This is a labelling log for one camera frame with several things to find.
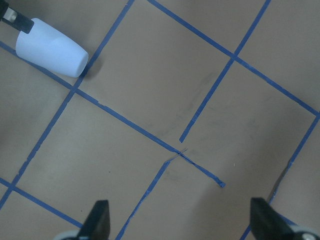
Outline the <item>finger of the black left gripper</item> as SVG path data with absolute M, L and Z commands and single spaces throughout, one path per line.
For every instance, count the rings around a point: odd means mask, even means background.
M 31 19 L 8 6 L 1 10 L 1 20 L 25 34 L 29 34 L 35 24 Z

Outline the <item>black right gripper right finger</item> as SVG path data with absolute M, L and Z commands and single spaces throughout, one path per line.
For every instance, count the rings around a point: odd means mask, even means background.
M 261 197 L 250 200 L 250 228 L 256 240 L 293 240 L 295 232 Z

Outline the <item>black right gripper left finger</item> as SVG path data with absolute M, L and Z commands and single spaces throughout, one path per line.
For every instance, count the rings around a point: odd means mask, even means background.
M 78 240 L 108 240 L 111 232 L 108 200 L 95 202 L 77 234 Z

